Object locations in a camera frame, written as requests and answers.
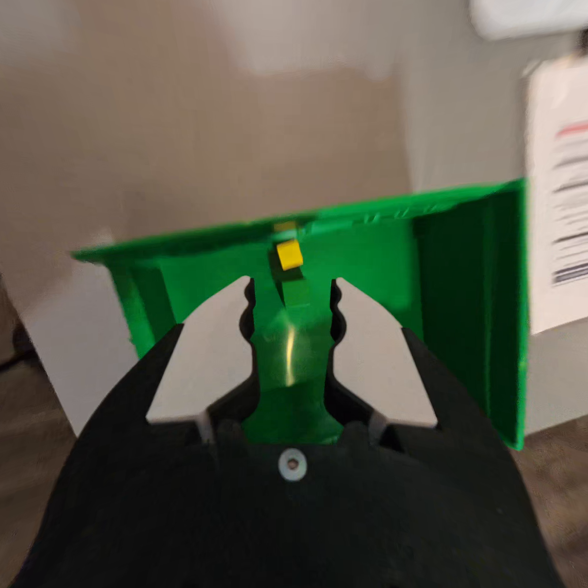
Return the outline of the green plastic bin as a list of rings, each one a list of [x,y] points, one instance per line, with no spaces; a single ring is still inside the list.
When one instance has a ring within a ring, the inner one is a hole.
[[[150,236],[72,252],[112,276],[142,358],[175,324],[242,276],[254,279],[261,400],[254,443],[332,443],[323,402],[331,283],[342,277],[411,329],[464,384],[507,446],[524,447],[528,310],[526,182],[452,187]],[[276,245],[297,239],[284,272]],[[304,277],[311,304],[287,309],[278,284]]]

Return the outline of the white plastic tray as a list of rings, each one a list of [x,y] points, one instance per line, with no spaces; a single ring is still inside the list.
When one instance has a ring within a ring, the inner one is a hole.
[[[485,40],[511,40],[587,28],[587,1],[469,1],[471,23]]]

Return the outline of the yellow wooden cube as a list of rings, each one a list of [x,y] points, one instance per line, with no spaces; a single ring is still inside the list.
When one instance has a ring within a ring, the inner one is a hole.
[[[297,239],[279,242],[276,245],[276,254],[284,272],[298,269],[304,263],[302,250]]]

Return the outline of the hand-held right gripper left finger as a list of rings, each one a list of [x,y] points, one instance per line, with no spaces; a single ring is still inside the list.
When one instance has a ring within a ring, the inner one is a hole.
[[[200,304],[182,323],[146,420],[193,423],[212,443],[223,420],[243,422],[261,397],[252,344],[254,279],[242,276]]]

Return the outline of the green wooden cube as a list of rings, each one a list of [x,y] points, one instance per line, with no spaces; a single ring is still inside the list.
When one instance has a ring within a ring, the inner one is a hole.
[[[293,309],[311,304],[309,283],[304,277],[281,281],[278,286],[285,308]]]

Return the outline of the grey desk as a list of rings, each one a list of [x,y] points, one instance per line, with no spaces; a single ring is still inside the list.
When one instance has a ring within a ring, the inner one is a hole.
[[[1,1],[1,274],[78,434],[136,360],[70,251],[523,174],[523,76],[466,1]]]

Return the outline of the printed instruction sheet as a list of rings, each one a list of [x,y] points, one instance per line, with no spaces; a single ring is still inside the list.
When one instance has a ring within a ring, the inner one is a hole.
[[[525,127],[530,329],[587,318],[587,58],[529,77]]]

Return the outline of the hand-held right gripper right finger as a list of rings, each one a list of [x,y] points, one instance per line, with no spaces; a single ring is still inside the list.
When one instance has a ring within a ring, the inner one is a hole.
[[[438,417],[401,322],[342,277],[330,292],[328,413],[344,428],[363,426],[375,445],[393,445],[401,430],[436,433]]]

